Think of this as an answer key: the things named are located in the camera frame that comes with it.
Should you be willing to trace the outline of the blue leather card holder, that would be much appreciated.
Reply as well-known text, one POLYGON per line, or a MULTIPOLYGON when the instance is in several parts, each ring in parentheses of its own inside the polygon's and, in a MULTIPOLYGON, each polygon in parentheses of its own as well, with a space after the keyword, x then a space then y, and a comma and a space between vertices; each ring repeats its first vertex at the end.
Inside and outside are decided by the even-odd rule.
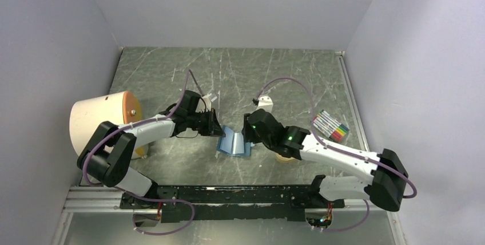
POLYGON ((218 139, 216 151, 232 157, 249 157, 251 155, 252 143, 245 142, 241 132, 235 132, 225 125, 222 130, 225 136, 218 139))

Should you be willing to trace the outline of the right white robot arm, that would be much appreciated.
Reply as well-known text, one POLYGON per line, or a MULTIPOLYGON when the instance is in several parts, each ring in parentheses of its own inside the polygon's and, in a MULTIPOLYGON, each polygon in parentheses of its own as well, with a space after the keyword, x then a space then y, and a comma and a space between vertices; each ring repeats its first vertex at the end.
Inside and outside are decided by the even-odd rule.
POLYGON ((315 207, 329 201, 362 199, 386 211, 400 210, 408 172, 390 149, 376 153, 334 143, 305 128, 285 127, 263 109, 244 115, 242 132, 249 142, 262 143, 281 157, 322 163, 347 173, 342 177, 315 177, 316 187, 308 193, 315 207))

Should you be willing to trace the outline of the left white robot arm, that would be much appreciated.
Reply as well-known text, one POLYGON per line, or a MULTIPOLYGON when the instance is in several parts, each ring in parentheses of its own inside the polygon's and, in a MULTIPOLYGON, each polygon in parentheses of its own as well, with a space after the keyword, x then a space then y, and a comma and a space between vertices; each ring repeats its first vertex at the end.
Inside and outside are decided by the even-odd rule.
POLYGON ((101 185, 118 188, 135 196, 144 208, 158 201, 158 184, 130 167, 135 149, 156 140, 178 136, 190 129, 200 136, 225 137, 216 111, 207 104, 199 111, 202 97, 186 90, 178 102, 153 117, 116 125, 101 122, 77 159, 84 177, 93 177, 101 185))

